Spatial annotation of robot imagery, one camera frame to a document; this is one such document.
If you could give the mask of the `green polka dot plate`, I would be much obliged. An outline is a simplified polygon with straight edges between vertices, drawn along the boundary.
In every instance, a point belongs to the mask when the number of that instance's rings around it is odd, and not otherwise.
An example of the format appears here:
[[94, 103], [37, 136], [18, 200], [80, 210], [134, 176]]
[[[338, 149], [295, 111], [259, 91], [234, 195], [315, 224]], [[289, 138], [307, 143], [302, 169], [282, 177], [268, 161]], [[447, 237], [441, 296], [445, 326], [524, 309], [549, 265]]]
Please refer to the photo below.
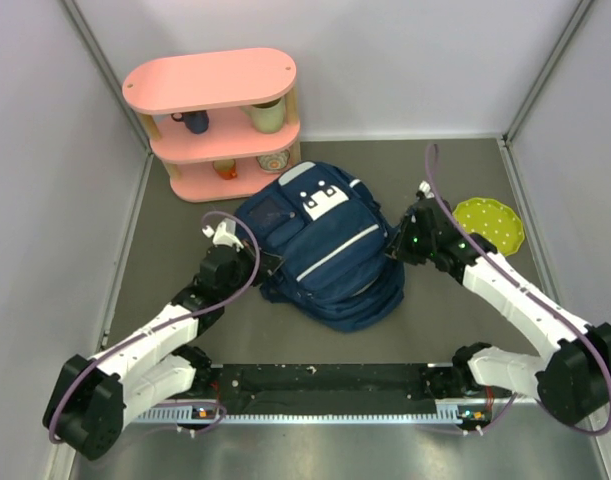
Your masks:
[[453, 215], [468, 233], [481, 234], [504, 256], [516, 254], [525, 240], [518, 214], [498, 200], [472, 197], [460, 202]]

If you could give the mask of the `pink three-tier shelf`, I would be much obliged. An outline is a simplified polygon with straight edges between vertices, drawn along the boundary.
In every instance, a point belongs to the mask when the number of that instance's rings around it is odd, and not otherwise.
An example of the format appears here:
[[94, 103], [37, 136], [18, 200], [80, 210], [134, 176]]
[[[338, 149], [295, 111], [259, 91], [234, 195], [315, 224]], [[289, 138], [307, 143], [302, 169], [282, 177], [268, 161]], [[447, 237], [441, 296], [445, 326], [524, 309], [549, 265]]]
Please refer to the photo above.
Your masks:
[[[297, 66], [287, 53], [267, 47], [162, 57], [132, 70], [122, 94], [138, 115], [153, 154], [168, 172], [172, 191], [202, 203], [252, 195], [281, 172], [263, 171], [258, 155], [290, 151], [289, 166], [301, 159]], [[242, 106], [284, 99], [280, 131], [254, 129]], [[191, 133], [173, 113], [206, 110], [209, 129]], [[235, 159], [238, 176], [221, 179], [212, 162]]]

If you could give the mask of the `patterned small bowl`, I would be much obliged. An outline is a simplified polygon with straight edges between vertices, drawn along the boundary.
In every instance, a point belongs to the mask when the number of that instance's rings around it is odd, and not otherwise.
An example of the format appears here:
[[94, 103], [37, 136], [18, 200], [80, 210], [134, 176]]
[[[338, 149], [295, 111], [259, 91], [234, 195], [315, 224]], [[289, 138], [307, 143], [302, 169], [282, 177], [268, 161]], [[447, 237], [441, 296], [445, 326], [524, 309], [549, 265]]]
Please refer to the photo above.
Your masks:
[[285, 149], [280, 152], [258, 155], [256, 161], [263, 171], [278, 173], [289, 166], [290, 151]]

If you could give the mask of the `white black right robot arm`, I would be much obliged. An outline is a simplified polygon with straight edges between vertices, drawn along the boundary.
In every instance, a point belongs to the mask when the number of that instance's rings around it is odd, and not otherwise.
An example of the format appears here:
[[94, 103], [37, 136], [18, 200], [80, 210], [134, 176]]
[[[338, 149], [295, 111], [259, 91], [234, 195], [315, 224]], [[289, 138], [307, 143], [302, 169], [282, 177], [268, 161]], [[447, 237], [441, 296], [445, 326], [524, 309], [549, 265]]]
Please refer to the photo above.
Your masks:
[[423, 198], [402, 217], [389, 253], [411, 265], [431, 262], [497, 310], [535, 354], [479, 343], [459, 351], [454, 388], [472, 396], [500, 387], [538, 401], [574, 426], [603, 406], [611, 425], [611, 325], [566, 311], [519, 275], [485, 236], [455, 224], [441, 200]]

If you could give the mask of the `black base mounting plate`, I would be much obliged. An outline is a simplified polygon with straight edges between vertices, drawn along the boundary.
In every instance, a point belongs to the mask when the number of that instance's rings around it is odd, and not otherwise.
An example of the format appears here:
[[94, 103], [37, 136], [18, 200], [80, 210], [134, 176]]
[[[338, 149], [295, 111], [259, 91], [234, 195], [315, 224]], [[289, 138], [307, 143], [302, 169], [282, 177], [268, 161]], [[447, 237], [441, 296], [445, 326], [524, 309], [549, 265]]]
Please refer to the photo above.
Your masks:
[[485, 406], [449, 366], [402, 364], [226, 364], [197, 375], [183, 400], [217, 400], [234, 415], [425, 414], [440, 400]]

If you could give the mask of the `dark blue mug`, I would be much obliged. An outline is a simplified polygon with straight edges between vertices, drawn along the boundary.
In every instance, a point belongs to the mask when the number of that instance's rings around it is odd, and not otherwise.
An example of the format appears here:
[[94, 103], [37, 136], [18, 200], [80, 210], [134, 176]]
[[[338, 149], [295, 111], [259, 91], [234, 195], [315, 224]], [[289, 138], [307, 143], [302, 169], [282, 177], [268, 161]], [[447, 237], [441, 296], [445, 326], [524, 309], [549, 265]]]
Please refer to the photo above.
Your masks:
[[193, 134], [200, 135], [209, 129], [210, 119], [206, 110], [178, 112], [170, 115], [177, 123], [183, 123]]

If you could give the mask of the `pale green cup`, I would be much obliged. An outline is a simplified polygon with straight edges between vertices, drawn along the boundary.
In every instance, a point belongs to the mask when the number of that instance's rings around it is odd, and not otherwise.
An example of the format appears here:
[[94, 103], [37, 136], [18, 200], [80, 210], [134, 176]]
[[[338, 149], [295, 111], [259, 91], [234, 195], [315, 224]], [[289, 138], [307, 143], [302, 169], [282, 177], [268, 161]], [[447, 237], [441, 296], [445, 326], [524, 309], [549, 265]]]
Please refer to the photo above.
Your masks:
[[284, 99], [242, 106], [241, 110], [248, 116], [254, 129], [263, 134], [273, 134], [280, 131], [285, 119]]

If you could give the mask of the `navy blue student backpack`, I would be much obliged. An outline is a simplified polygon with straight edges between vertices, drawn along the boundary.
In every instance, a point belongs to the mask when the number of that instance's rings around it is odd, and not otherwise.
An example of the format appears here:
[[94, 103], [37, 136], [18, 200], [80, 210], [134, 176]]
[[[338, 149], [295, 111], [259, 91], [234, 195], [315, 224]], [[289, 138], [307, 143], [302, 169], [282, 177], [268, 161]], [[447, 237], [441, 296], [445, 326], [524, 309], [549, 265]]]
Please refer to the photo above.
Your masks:
[[365, 329], [404, 299], [405, 271], [386, 247], [395, 229], [370, 190], [345, 170], [302, 162], [249, 197], [235, 215], [264, 254], [280, 259], [260, 292], [341, 332]]

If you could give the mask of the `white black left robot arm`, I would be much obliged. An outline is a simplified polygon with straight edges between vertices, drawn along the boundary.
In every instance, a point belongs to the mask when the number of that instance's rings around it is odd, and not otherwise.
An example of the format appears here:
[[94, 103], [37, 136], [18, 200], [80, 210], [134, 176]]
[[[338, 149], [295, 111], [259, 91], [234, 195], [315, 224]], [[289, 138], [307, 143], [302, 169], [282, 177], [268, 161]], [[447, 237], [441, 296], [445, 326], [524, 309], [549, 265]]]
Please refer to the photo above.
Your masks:
[[97, 460], [150, 408], [182, 392], [205, 394], [210, 362], [190, 342], [281, 263], [250, 246], [210, 247], [192, 281], [153, 320], [108, 350], [65, 362], [42, 420], [50, 441]]

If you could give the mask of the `orange cup on shelf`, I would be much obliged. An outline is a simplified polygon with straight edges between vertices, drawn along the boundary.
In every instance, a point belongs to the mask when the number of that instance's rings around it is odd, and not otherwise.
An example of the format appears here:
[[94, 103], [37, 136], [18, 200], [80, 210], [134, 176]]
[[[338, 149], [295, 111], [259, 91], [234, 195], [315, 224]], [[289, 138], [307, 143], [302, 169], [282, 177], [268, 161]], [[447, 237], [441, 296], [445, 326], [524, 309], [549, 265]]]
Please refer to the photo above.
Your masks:
[[235, 159], [222, 159], [212, 162], [216, 174], [223, 180], [233, 180], [238, 176]]

